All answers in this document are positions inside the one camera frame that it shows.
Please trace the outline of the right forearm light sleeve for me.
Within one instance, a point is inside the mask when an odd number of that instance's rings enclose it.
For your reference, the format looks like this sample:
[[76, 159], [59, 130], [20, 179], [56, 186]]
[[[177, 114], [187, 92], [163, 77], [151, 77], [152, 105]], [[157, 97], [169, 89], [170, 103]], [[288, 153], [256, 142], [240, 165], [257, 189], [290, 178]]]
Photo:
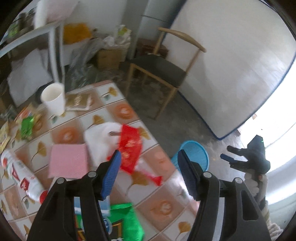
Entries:
[[264, 217], [264, 220], [266, 221], [267, 229], [270, 234], [271, 241], [275, 241], [278, 239], [278, 237], [282, 234], [283, 229], [280, 228], [279, 225], [276, 223], [272, 223], [270, 219], [269, 209], [268, 209], [268, 202], [266, 199], [262, 199], [260, 201], [259, 208], [261, 210], [262, 216]]

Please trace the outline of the white gloved right hand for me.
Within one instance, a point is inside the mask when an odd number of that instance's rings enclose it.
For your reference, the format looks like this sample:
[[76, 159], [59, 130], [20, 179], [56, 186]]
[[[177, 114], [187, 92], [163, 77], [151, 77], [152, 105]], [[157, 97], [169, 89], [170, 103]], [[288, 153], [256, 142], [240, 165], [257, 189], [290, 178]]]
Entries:
[[244, 175], [244, 182], [248, 187], [251, 195], [255, 198], [256, 202], [260, 204], [266, 196], [268, 178], [265, 174], [259, 174], [255, 180], [254, 172], [246, 172]]

